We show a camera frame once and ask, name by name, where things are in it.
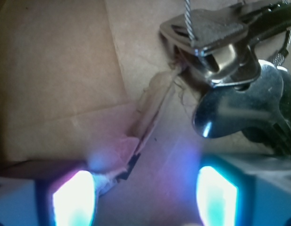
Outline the glowing white gripper right finger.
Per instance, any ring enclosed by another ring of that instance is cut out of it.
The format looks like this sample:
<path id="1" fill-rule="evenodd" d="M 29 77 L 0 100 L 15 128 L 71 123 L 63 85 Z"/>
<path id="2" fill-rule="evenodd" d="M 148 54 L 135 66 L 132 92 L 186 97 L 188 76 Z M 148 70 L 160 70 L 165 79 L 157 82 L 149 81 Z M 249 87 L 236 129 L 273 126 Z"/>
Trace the glowing white gripper right finger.
<path id="1" fill-rule="evenodd" d="M 291 226 L 291 157 L 204 155 L 196 200 L 205 226 Z"/>

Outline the glowing white gripper left finger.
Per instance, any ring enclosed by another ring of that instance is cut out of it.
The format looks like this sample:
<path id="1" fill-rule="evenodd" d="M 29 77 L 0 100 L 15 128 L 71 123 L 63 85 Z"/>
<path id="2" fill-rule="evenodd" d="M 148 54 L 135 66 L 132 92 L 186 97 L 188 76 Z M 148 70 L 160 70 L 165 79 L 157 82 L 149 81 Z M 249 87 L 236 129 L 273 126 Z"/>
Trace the glowing white gripper left finger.
<path id="1" fill-rule="evenodd" d="M 90 226 L 95 181 L 79 160 L 0 163 L 0 226 Z"/>

